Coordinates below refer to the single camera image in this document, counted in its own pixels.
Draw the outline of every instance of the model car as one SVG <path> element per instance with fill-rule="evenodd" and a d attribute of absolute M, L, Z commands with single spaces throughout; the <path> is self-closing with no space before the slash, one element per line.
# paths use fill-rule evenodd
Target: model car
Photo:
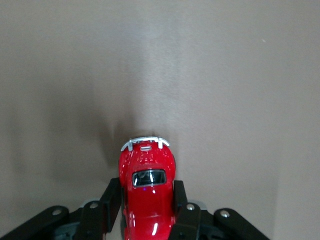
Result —
<path fill-rule="evenodd" d="M 130 139 L 121 149 L 125 240 L 167 240 L 175 214 L 175 158 L 169 142 L 148 136 Z"/>

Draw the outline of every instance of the silver screw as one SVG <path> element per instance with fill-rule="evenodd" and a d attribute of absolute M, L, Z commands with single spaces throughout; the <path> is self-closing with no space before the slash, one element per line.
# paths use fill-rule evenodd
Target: silver screw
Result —
<path fill-rule="evenodd" d="M 62 211 L 61 211 L 59 208 L 57 208 L 56 210 L 54 210 L 54 211 L 52 212 L 52 215 L 53 215 L 53 216 L 56 216 L 56 215 L 59 215 L 60 213 L 62 213 Z"/>
<path fill-rule="evenodd" d="M 230 213 L 229 213 L 228 211 L 226 211 L 226 210 L 222 210 L 222 211 L 220 212 L 220 214 L 221 214 L 221 216 L 224 217 L 224 218 L 230 217 Z"/>
<path fill-rule="evenodd" d="M 192 210 L 195 210 L 195 206 L 193 204 L 189 203 L 186 205 L 186 209 L 192 211 Z"/>
<path fill-rule="evenodd" d="M 91 205 L 90 205 L 91 209 L 95 209 L 96 207 L 98 207 L 98 203 L 97 202 L 91 203 Z"/>

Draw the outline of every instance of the car rear window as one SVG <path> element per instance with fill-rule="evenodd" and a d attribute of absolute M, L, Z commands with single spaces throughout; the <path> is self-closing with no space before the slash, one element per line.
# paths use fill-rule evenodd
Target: car rear window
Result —
<path fill-rule="evenodd" d="M 166 181 L 166 172 L 161 169 L 137 171 L 132 175 L 132 183 L 134 187 L 165 184 Z"/>

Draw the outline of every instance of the red toy car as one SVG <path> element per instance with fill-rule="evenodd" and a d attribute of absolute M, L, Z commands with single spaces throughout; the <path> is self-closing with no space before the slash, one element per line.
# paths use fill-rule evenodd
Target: red toy car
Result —
<path fill-rule="evenodd" d="M 175 158 L 160 137 L 130 139 L 121 149 L 119 179 L 124 192 L 125 240 L 167 240 L 175 223 Z"/>

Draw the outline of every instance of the gray surface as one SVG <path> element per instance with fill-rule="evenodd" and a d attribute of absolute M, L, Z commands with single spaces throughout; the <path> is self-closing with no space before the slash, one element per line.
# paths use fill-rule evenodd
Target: gray surface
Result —
<path fill-rule="evenodd" d="M 318 1 L 2 1 L 0 235 L 99 197 L 121 145 L 153 131 L 210 212 L 234 208 L 274 240 L 319 238 L 319 12 Z"/>

